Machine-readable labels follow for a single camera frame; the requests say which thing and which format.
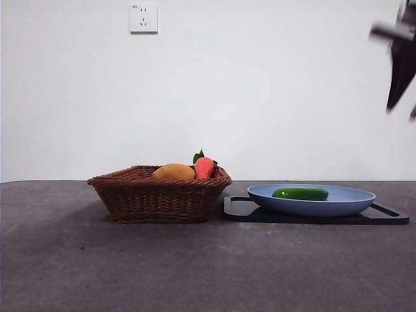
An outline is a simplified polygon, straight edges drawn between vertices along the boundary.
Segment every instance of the plate rim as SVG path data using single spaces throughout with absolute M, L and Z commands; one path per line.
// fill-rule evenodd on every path
M 361 191 L 364 193 L 367 193 L 369 195 L 372 196 L 372 198 L 368 198 L 366 200 L 349 200 L 349 201 L 326 201 L 326 200 L 295 200 L 295 199 L 291 199 L 291 198 L 280 198 L 280 197 L 273 197 L 273 196 L 265 196 L 265 195 L 260 195 L 260 194 L 256 194 L 254 192 L 251 192 L 251 194 L 255 195 L 255 196 L 261 196 L 264 198 L 270 198 L 273 200 L 283 200 L 283 201 L 289 201 L 289 202 L 304 202 L 304 203 L 361 203 L 361 202 L 368 202 L 369 200 L 375 200 L 377 198 L 377 195 L 375 195 L 372 192 L 369 192 L 367 190 L 362 190 L 362 189 L 358 189 L 358 188 L 351 188 L 351 187 L 338 187 L 335 185 L 325 185 L 325 184 L 310 184 L 310 183 L 263 183 L 263 184 L 259 184 L 259 185 L 252 185 L 250 187 L 247 188 L 247 193 L 250 195 L 250 189 L 254 188 L 254 187 L 263 187 L 263 186 L 267 186 L 267 185 L 309 185 L 309 186 L 314 186 L 314 187 L 331 187 L 331 188 L 336 188 L 336 189 L 346 189 L 346 190 L 353 190 L 353 191 Z

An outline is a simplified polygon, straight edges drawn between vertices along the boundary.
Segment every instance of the wall socket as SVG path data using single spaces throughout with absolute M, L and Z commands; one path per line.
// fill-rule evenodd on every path
M 137 3 L 130 6 L 130 33 L 157 33 L 157 5 Z

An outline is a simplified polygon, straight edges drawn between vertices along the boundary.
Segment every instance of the wicker basket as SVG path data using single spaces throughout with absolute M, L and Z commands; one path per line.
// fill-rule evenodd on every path
M 160 166 L 131 168 L 89 179 L 107 207 L 110 219 L 130 223 L 200 223 L 232 180 L 216 166 L 207 179 L 168 180 L 152 177 Z

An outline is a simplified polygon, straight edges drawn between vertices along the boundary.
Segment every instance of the basket rim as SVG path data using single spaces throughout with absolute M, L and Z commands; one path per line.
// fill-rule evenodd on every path
M 118 177 L 117 175 L 124 174 L 126 172 L 130 172 L 137 168 L 158 168 L 161 165 L 150 165 L 150 166 L 141 166 L 136 165 L 130 168 L 126 168 L 123 170 L 118 170 L 115 172 L 111 172 L 109 174 L 103 174 L 96 177 L 92 177 L 87 180 L 87 183 L 92 186 L 119 186 L 119 187 L 126 187 L 126 186 L 220 186 L 225 185 L 228 186 L 232 183 L 232 179 L 227 174 L 225 169 L 220 166 L 216 167 L 217 172 L 220 174 L 218 177 L 207 177 L 201 179 L 163 179 L 163 178 L 155 178 L 155 177 Z

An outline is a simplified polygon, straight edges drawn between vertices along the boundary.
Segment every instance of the table surface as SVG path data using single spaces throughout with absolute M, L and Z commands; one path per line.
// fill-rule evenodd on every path
M 1 310 L 416 311 L 416 225 L 109 222 L 85 181 L 1 184 Z M 412 216 L 416 181 L 365 189 Z

